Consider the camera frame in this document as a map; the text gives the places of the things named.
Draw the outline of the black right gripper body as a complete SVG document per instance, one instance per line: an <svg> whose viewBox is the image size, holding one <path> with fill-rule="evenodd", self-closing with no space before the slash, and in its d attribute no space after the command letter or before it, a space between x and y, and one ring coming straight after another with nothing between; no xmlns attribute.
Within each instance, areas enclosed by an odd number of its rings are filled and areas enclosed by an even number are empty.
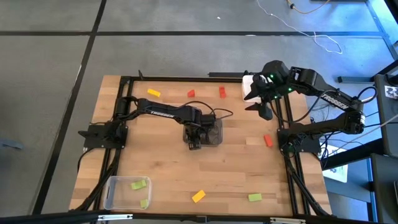
<svg viewBox="0 0 398 224"><path fill-rule="evenodd" d="M265 98L261 101L265 109L259 116L265 120L271 120L273 117L272 110L267 106L273 100L281 98L288 92L287 79L289 77L289 69L282 61L273 60L267 62L262 71L253 76L254 82L265 82Z"/></svg>

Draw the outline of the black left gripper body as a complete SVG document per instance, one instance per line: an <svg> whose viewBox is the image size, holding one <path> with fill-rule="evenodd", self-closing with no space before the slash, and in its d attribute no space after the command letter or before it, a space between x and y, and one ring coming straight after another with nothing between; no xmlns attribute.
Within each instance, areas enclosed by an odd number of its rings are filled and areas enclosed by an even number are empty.
<svg viewBox="0 0 398 224"><path fill-rule="evenodd" d="M199 124L188 123L185 125L185 136L187 139L200 139L204 130L204 127L200 126Z"/></svg>

